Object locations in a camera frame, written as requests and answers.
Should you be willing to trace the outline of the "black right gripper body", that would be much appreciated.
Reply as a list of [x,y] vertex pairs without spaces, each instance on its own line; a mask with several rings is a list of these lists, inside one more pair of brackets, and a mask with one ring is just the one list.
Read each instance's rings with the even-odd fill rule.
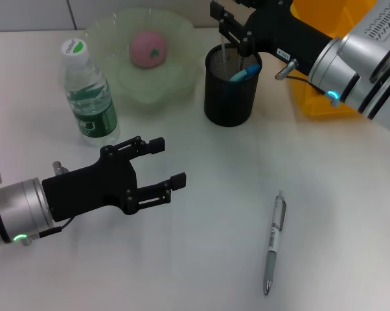
[[284,63],[295,59],[296,69],[309,75],[332,38],[293,16],[292,1],[257,1],[244,27],[253,37],[253,52],[267,52]]

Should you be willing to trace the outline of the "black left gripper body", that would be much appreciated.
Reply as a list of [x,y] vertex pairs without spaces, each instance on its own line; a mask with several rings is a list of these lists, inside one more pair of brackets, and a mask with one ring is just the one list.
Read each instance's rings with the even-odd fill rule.
[[136,146],[107,146],[96,163],[43,180],[52,219],[60,222],[108,205],[127,214],[129,203],[136,213],[137,178],[130,161],[138,155]]

